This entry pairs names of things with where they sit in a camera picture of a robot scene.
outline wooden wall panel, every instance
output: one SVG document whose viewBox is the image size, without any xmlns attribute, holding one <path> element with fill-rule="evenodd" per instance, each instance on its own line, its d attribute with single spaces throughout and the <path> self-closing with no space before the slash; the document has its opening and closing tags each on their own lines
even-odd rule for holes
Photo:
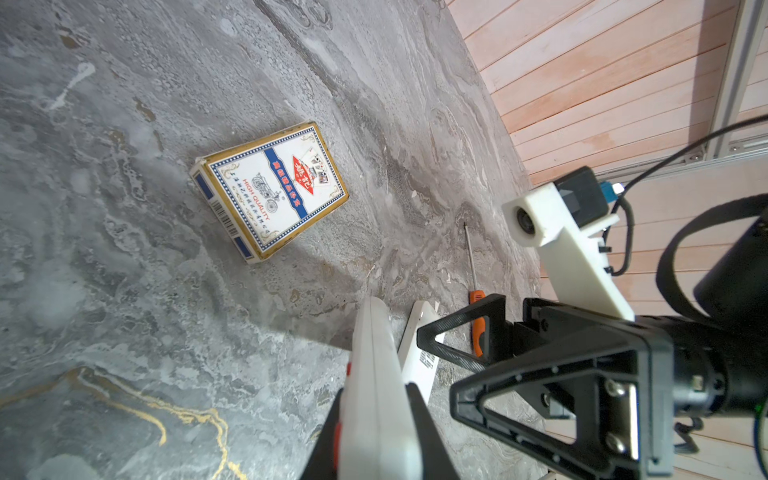
<svg viewBox="0 0 768 480">
<path fill-rule="evenodd" d="M 706 134 L 738 0 L 455 0 L 459 31 L 534 185 Z M 759 52 L 768 52 L 768 35 Z M 740 116 L 768 111 L 768 55 Z M 742 132 L 760 134 L 768 126 Z"/>
<path fill-rule="evenodd" d="M 675 254 L 675 270 L 677 272 L 709 271 L 729 248 L 730 245 L 679 248 Z M 633 252 L 632 262 L 627 273 L 656 273 L 663 252 L 661 249 Z M 624 254 L 610 253 L 608 259 L 611 265 L 621 265 L 624 261 Z"/>
<path fill-rule="evenodd" d="M 660 0 L 597 0 L 578 9 L 480 72 L 491 93 L 555 60 Z"/>
<path fill-rule="evenodd" d="M 653 301 L 633 301 L 629 302 L 629 306 L 634 310 L 635 315 L 679 315 L 675 312 L 667 302 L 663 300 Z"/>
<path fill-rule="evenodd" d="M 690 299 L 694 297 L 694 287 L 707 272 L 677 272 L 680 289 Z M 662 300 L 656 288 L 656 273 L 635 273 L 614 277 L 614 284 L 629 301 L 653 302 Z"/>
<path fill-rule="evenodd" d="M 513 132 L 510 136 L 515 147 L 550 132 L 566 128 L 578 121 L 609 111 L 648 95 L 689 81 L 697 76 L 721 71 L 727 48 L 719 47 L 671 67 L 654 72 L 629 84 L 607 91 L 595 98 L 559 112 L 533 125 Z"/>
<path fill-rule="evenodd" d="M 767 185 L 766 160 L 759 159 L 646 180 L 631 190 L 627 198 L 636 221 L 647 224 L 695 217 L 709 207 L 765 193 Z M 625 225 L 623 213 L 620 217 L 617 225 Z"/>
<path fill-rule="evenodd" d="M 455 0 L 449 8 L 459 33 L 462 38 L 467 38 L 511 5 L 510 0 Z"/>
<path fill-rule="evenodd" d="M 760 124 L 734 131 L 730 139 L 731 141 L 745 140 L 747 138 L 759 137 L 766 133 L 768 133 L 768 125 Z"/>
<path fill-rule="evenodd" d="M 722 76 L 723 72 L 718 69 L 574 122 L 567 127 L 519 144 L 517 146 L 518 154 L 523 160 L 529 160 L 594 135 L 611 132 L 611 130 L 635 124 L 635 122 L 651 118 L 654 115 L 686 107 L 691 104 L 691 101 L 698 102 L 714 98 L 717 95 Z"/>
<path fill-rule="evenodd" d="M 672 240 L 674 234 L 693 219 L 693 217 L 688 217 L 636 225 L 634 229 L 633 251 L 663 250 Z M 686 238 L 681 246 L 703 247 L 705 245 L 731 244 L 739 238 L 750 224 L 749 220 L 738 220 L 727 225 L 708 228 Z M 611 234 L 608 237 L 608 246 L 613 248 L 615 253 L 624 252 L 626 238 L 626 227 L 614 227 L 611 229 Z"/>
<path fill-rule="evenodd" d="M 465 38 L 478 70 L 541 34 L 589 0 L 517 0 L 511 3 L 500 15 Z"/>
<path fill-rule="evenodd" d="M 717 2 L 712 13 L 719 15 L 702 22 L 704 3 L 656 4 L 496 91 L 492 98 L 508 131 L 724 45 L 736 18 L 736 2 Z"/>
</svg>

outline black cable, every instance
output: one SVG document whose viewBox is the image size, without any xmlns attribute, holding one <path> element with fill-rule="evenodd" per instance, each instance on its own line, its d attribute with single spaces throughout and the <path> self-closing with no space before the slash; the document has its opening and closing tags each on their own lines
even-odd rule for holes
<svg viewBox="0 0 768 480">
<path fill-rule="evenodd" d="M 666 158 L 665 160 L 662 160 L 661 162 L 655 164 L 653 167 L 649 168 L 648 170 L 646 170 L 642 174 L 637 175 L 635 178 L 630 180 L 630 182 L 627 185 L 624 186 L 624 191 L 619 194 L 618 199 L 616 200 L 616 203 L 614 203 L 614 207 L 611 209 L 611 213 L 615 214 L 616 212 L 618 212 L 619 207 L 623 207 L 622 203 L 620 203 L 619 200 L 624 199 L 624 197 L 627 195 L 627 192 L 629 191 L 630 188 L 634 187 L 640 181 L 648 178 L 650 175 L 656 173 L 660 169 L 666 167 L 668 164 L 671 164 L 672 162 L 674 162 L 678 158 L 682 157 L 683 155 L 688 154 L 688 153 L 690 153 L 693 150 L 696 150 L 698 147 L 704 145 L 705 143 L 707 143 L 708 141 L 710 141 L 710 140 L 712 140 L 714 138 L 718 138 L 719 136 L 725 135 L 728 132 L 731 132 L 731 131 L 734 131 L 734 130 L 739 130 L 740 128 L 744 128 L 744 127 L 749 127 L 750 125 L 759 124 L 759 123 L 762 123 L 764 121 L 768 121 L 768 114 L 760 115 L 759 117 L 750 118 L 749 120 L 740 121 L 740 122 L 737 122 L 735 124 L 728 125 L 727 127 L 723 127 L 723 128 L 721 128 L 721 129 L 719 129 L 717 131 L 712 132 L 711 134 L 708 134 L 708 135 L 700 138 L 697 141 L 694 141 L 692 144 L 690 144 L 687 147 L 683 148 L 682 150 L 678 151 L 676 154 L 673 154 L 672 156 Z M 629 227 L 629 221 L 627 220 L 627 238 L 629 238 L 629 228 L 630 228 Z M 610 228 L 606 229 L 603 232 L 603 240 L 606 241 L 606 242 L 608 240 L 608 232 L 609 231 L 611 231 Z"/>
<path fill-rule="evenodd" d="M 763 473 L 763 477 L 768 478 L 768 469 L 766 469 L 765 450 L 763 450 L 763 430 L 765 429 L 766 422 L 766 408 L 768 408 L 768 396 L 763 403 L 755 408 L 755 426 L 753 429 L 755 445 L 755 455 L 757 455 L 757 464 L 760 467 L 760 471 Z"/>
<path fill-rule="evenodd" d="M 691 425 L 685 425 L 684 423 L 676 423 L 674 425 L 674 431 L 677 433 L 683 443 L 676 443 L 674 446 L 674 452 L 676 455 L 695 455 L 699 452 L 699 446 L 696 445 L 694 437 L 690 436 L 691 432 L 698 432 L 704 428 L 704 422 L 699 417 L 690 418 Z"/>
<path fill-rule="evenodd" d="M 621 265 L 621 268 L 617 271 L 614 271 L 614 268 L 612 266 L 608 266 L 606 271 L 608 271 L 613 276 L 620 276 L 624 275 L 627 270 L 629 270 L 629 263 L 632 261 L 632 238 L 634 236 L 634 214 L 632 213 L 632 206 L 629 204 L 629 201 L 624 197 L 619 197 L 616 199 L 616 204 L 621 207 L 621 209 L 624 211 L 624 215 L 627 217 L 627 243 L 626 247 L 624 248 L 624 263 Z M 603 241 L 607 241 L 608 239 L 608 232 L 611 231 L 611 228 L 608 227 L 603 232 Z"/>
</svg>

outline marble surface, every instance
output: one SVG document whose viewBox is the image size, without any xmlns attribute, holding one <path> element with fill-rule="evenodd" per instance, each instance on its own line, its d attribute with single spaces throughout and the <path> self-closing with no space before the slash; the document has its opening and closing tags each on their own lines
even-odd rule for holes
<svg viewBox="0 0 768 480">
<path fill-rule="evenodd" d="M 295 478 L 367 295 L 538 288 L 498 205 L 529 188 L 429 0 L 28 0 L 0 25 L 0 478 Z M 316 121 L 350 200 L 247 266 L 187 172 Z M 468 349 L 466 330 L 449 343 Z M 543 467 L 430 410 L 463 478 Z M 541 428 L 519 398 L 509 415 Z"/>
</svg>

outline pink wooden slat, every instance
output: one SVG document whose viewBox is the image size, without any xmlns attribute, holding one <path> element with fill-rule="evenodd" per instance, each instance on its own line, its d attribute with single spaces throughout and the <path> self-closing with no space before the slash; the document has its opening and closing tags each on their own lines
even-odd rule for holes
<svg viewBox="0 0 768 480">
<path fill-rule="evenodd" d="M 748 118 L 755 118 L 759 117 L 760 115 L 768 114 L 768 105 L 763 105 L 762 107 L 752 108 L 751 110 L 744 110 L 739 112 L 738 116 L 736 117 L 736 121 L 742 121 L 746 120 Z"/>
<path fill-rule="evenodd" d="M 663 300 L 639 302 L 634 301 L 629 302 L 629 305 L 632 307 L 635 315 L 680 315 L 679 313 L 675 312 L 672 307 L 667 304 L 667 302 L 664 302 Z"/>
<path fill-rule="evenodd" d="M 626 58 L 628 55 L 642 51 L 646 47 L 654 45 L 656 42 L 663 41 L 671 36 L 679 35 L 683 31 L 687 31 L 690 27 L 702 25 L 702 18 L 714 17 L 717 14 L 732 8 L 735 2 L 733 0 L 725 0 L 712 3 L 709 6 L 705 6 L 706 4 L 707 2 L 705 2 L 705 0 L 676 0 L 675 2 L 661 2 L 642 11 L 626 22 L 592 38 L 590 41 L 579 45 L 568 53 L 561 55 L 530 74 L 527 74 L 499 91 L 496 91 L 492 95 L 492 98 L 496 103 L 498 111 L 502 114 L 506 114 L 537 98 L 556 91 L 573 81 L 587 77 L 601 68 L 611 65 L 622 58 Z M 708 30 L 708 34 L 711 33 L 711 35 L 706 36 L 715 37 L 717 39 L 713 48 L 724 44 L 730 39 L 730 32 L 733 29 L 734 19 L 735 12 L 728 25 L 730 26 L 730 30 L 725 28 L 725 34 L 721 31 L 717 31 L 714 25 L 709 28 L 710 24 L 704 22 L 704 27 Z M 709 50 L 710 48 L 698 48 L 700 31 L 701 27 L 695 28 L 693 31 L 689 32 L 689 36 L 694 38 L 693 52 L 682 58 L 675 59 L 674 61 L 664 62 L 664 67 L 674 65 L 685 58 Z M 680 40 L 681 38 L 678 38 L 674 43 L 679 43 Z M 665 50 L 654 52 L 654 56 L 666 56 Z M 637 60 L 638 58 L 633 59 L 632 63 L 624 67 L 627 68 L 632 64 L 635 64 L 633 70 L 643 72 L 637 74 L 637 76 L 634 76 L 631 80 L 661 69 L 652 68 L 651 70 L 647 70 L 646 65 L 637 65 Z M 626 83 L 628 83 L 628 81 L 622 81 L 621 83 L 616 84 L 614 88 Z M 581 101 L 586 101 L 589 98 L 583 98 Z M 523 126 L 525 125 L 521 125 L 508 131 L 519 130 L 519 128 Z"/>
<path fill-rule="evenodd" d="M 466 38 L 469 53 L 482 70 L 589 1 L 519 0 Z"/>
<path fill-rule="evenodd" d="M 707 272 L 678 272 L 677 282 L 680 289 L 689 298 L 694 298 L 694 287 Z M 664 298 L 656 288 L 655 273 L 627 273 L 614 277 L 614 284 L 629 301 L 663 301 Z"/>
<path fill-rule="evenodd" d="M 659 0 L 595 0 L 480 72 L 491 93 L 613 28 Z"/>
<path fill-rule="evenodd" d="M 676 419 L 679 422 L 690 420 Z M 753 419 L 711 418 L 704 421 L 704 428 L 694 435 L 738 443 L 746 447 L 753 445 Z M 763 449 L 768 450 L 768 431 L 763 432 Z"/>
<path fill-rule="evenodd" d="M 755 64 L 752 66 L 750 79 L 746 84 L 751 85 L 768 78 L 768 52 L 761 53 L 755 57 Z"/>
<path fill-rule="evenodd" d="M 539 185 L 561 177 L 579 167 L 587 166 L 594 168 L 601 165 L 611 165 L 613 162 L 618 162 L 625 158 L 636 157 L 674 145 L 688 144 L 690 140 L 695 140 L 704 136 L 707 133 L 708 125 L 709 122 L 703 122 L 691 127 L 681 128 L 680 130 L 657 135 L 656 137 L 645 138 L 632 144 L 611 148 L 610 150 L 579 158 L 578 160 L 567 162 L 566 164 L 559 164 L 556 167 L 531 174 L 531 182 L 534 185 Z"/>
<path fill-rule="evenodd" d="M 664 220 L 661 222 L 641 223 L 635 226 L 633 250 L 663 250 L 672 240 L 674 234 L 680 231 L 692 218 Z M 737 220 L 725 225 L 707 228 L 696 232 L 683 240 L 682 247 L 698 247 L 703 245 L 724 245 L 738 240 L 741 234 L 753 223 L 752 219 Z M 624 252 L 627 228 L 613 227 L 608 235 L 608 246 L 615 253 Z"/>
<path fill-rule="evenodd" d="M 676 467 L 721 480 L 763 478 L 751 447 L 701 436 L 696 438 L 696 444 L 698 454 L 675 455 Z"/>
<path fill-rule="evenodd" d="M 713 477 L 708 475 L 700 475 L 698 473 L 689 472 L 682 468 L 675 467 L 672 471 L 671 480 L 713 480 Z"/>
<path fill-rule="evenodd" d="M 675 108 L 672 111 L 558 148 L 555 151 L 524 161 L 523 164 L 528 172 L 535 173 L 611 148 L 675 131 L 690 124 L 709 121 L 714 112 L 714 105 L 715 97 L 712 97 L 695 104 Z"/>
<path fill-rule="evenodd" d="M 722 77 L 722 71 L 718 70 L 692 78 L 689 81 L 570 124 L 558 131 L 515 145 L 515 150 L 523 160 L 528 160 L 594 135 L 603 134 L 706 98 L 712 98 L 717 94 Z"/>
<path fill-rule="evenodd" d="M 768 104 L 768 80 L 758 81 L 747 85 L 744 99 L 741 101 L 741 111 L 751 110 Z"/>
<path fill-rule="evenodd" d="M 730 245 L 706 245 L 677 249 L 674 269 L 676 272 L 709 271 L 730 249 Z M 663 250 L 632 252 L 628 273 L 656 273 Z M 609 253 L 608 261 L 618 268 L 624 261 L 623 253 Z"/>
<path fill-rule="evenodd" d="M 449 7 L 459 33 L 463 38 L 467 38 L 515 2 L 516 0 L 455 0 Z"/>
<path fill-rule="evenodd" d="M 725 64 L 727 52 L 728 48 L 724 45 L 723 47 L 715 48 L 697 57 L 688 58 L 668 68 L 639 78 L 636 81 L 615 88 L 591 100 L 587 100 L 549 118 L 538 121 L 533 125 L 513 132 L 511 134 L 512 141 L 515 146 L 523 144 L 585 118 L 590 118 L 638 98 L 646 97 L 665 88 L 683 83 L 696 76 L 720 70 Z"/>
<path fill-rule="evenodd" d="M 732 8 L 503 115 L 507 131 L 527 127 L 606 91 L 725 45 L 730 40 L 735 14 Z M 707 35 L 702 35 L 702 30 L 707 31 Z"/>
<path fill-rule="evenodd" d="M 695 217 L 728 201 L 765 193 L 768 162 L 751 160 L 713 165 L 685 175 L 652 178 L 639 183 L 627 198 L 639 223 Z M 618 226 L 625 225 L 623 214 Z"/>
<path fill-rule="evenodd" d="M 730 139 L 731 141 L 746 140 L 747 138 L 752 137 L 762 137 L 765 134 L 768 134 L 768 125 L 763 123 L 755 125 L 754 127 L 736 130 L 731 134 Z"/>
<path fill-rule="evenodd" d="M 595 167 L 593 170 L 597 174 L 597 173 L 604 172 L 606 170 L 611 170 L 617 167 L 626 167 L 628 165 L 635 165 L 645 161 L 664 159 L 669 157 L 672 154 L 677 153 L 679 150 L 681 150 L 685 146 L 686 144 L 680 144 L 680 145 L 675 145 L 674 147 L 652 151 L 647 154 L 637 155 L 636 157 L 625 158 L 623 160 L 611 162 L 609 164 L 599 165 Z"/>
</svg>

